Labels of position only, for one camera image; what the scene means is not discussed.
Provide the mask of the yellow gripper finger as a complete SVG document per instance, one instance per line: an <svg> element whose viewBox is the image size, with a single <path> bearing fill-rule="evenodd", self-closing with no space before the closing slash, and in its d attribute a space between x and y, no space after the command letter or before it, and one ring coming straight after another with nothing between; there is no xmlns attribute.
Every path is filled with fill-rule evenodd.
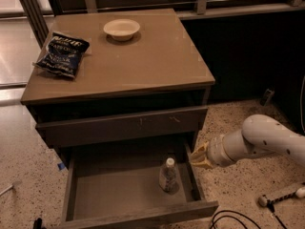
<svg viewBox="0 0 305 229"><path fill-rule="evenodd" d="M209 162L203 161L203 162L191 162L192 166L197 168L203 168L206 170L212 169L213 165Z"/></svg>
<svg viewBox="0 0 305 229"><path fill-rule="evenodd" d="M202 144L191 153L191 162L202 162L206 159L208 143Z"/></svg>

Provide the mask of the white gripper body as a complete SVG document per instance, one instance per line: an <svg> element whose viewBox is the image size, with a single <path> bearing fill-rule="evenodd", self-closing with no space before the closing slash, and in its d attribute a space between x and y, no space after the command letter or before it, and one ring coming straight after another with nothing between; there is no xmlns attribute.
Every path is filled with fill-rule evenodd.
<svg viewBox="0 0 305 229"><path fill-rule="evenodd" d="M225 151L223 138L224 135L218 135L208 144L207 159L213 166L228 167L234 164L234 161Z"/></svg>

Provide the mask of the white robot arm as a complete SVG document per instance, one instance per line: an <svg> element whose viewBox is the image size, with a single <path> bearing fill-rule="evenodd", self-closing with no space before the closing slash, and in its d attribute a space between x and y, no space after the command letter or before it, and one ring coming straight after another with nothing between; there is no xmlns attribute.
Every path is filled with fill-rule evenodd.
<svg viewBox="0 0 305 229"><path fill-rule="evenodd" d="M279 154L305 165L305 136L294 133L275 119L254 114L234 132L218 135L195 150L193 166L213 169L228 167L241 159L256 159Z"/></svg>

